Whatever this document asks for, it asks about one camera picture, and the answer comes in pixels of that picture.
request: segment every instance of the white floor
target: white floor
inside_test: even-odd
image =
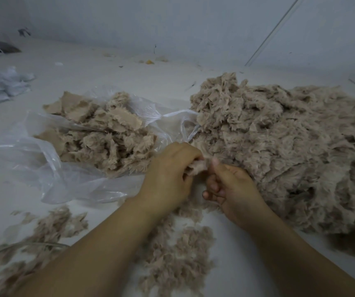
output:
[[[237,72],[239,81],[249,79],[251,85],[277,83],[290,88],[307,84],[340,84],[348,93],[355,96],[354,84],[330,80],[324,76],[234,66],[205,68],[198,63],[155,61],[154,54],[130,57],[115,49],[29,38],[18,39],[17,45],[23,52],[0,57],[0,70],[13,65],[19,72],[34,72],[37,79],[31,83],[32,92],[0,104],[0,134],[9,129],[13,123],[21,121],[27,110],[41,111],[42,104],[55,101],[63,91],[84,93],[94,86],[104,84],[117,85],[130,93],[176,109],[189,107],[190,94],[197,92],[206,78],[231,71]],[[106,57],[105,52],[115,57]],[[155,64],[138,63],[139,60],[148,59],[153,60]],[[61,62],[63,65],[57,66],[55,62]],[[194,82],[194,87],[185,91]],[[196,193],[199,194],[201,190],[202,185],[197,185]],[[0,164],[0,240],[8,226],[20,222],[18,216],[10,215],[13,210],[44,215],[47,210],[55,207],[43,204],[40,196],[38,190],[11,179]],[[73,213],[88,211],[90,228],[98,225],[116,208],[115,204],[85,205],[77,201],[70,202],[69,205]],[[216,243],[212,248],[212,256],[218,263],[217,268],[213,269],[206,279],[205,296],[277,295],[254,245],[245,233],[222,215],[215,213],[206,215],[201,224],[209,225],[214,230]],[[32,223],[22,228],[18,239],[31,233],[33,225]],[[320,237],[303,236],[319,252],[355,278],[355,258],[329,250]],[[66,240],[66,243],[73,243],[77,239]],[[137,276],[138,271],[134,271],[125,290],[125,296],[140,296],[134,288]]]

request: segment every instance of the clear plastic bag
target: clear plastic bag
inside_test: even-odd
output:
[[[101,87],[85,95],[101,104],[117,91],[120,90],[116,87]],[[135,95],[131,95],[128,109],[157,135],[155,151],[174,141],[188,142],[199,129],[197,113],[189,109],[175,112]],[[139,191],[143,174],[111,179],[92,165],[61,162],[51,143],[33,137],[50,127],[88,130],[61,116],[28,112],[22,122],[0,137],[0,158],[19,180],[41,190],[44,203],[73,199],[112,202]]]

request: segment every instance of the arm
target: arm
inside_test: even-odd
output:
[[[116,296],[136,250],[161,218],[189,195],[185,168],[201,152],[173,143],[151,162],[140,192],[50,262],[14,297]]]
[[[250,234],[283,296],[355,296],[355,279],[275,215],[244,170],[213,159],[210,173],[203,197]]]

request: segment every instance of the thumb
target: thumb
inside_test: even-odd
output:
[[[221,182],[228,188],[231,188],[236,182],[236,177],[232,174],[224,164],[214,157],[212,158],[212,166],[215,171],[215,174],[219,176]]]

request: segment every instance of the wall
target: wall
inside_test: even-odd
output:
[[[294,2],[24,1],[39,38],[243,64]]]
[[[355,74],[355,0],[303,0],[252,65]]]
[[[0,0],[0,39],[24,27],[31,27],[31,23],[23,0]]]

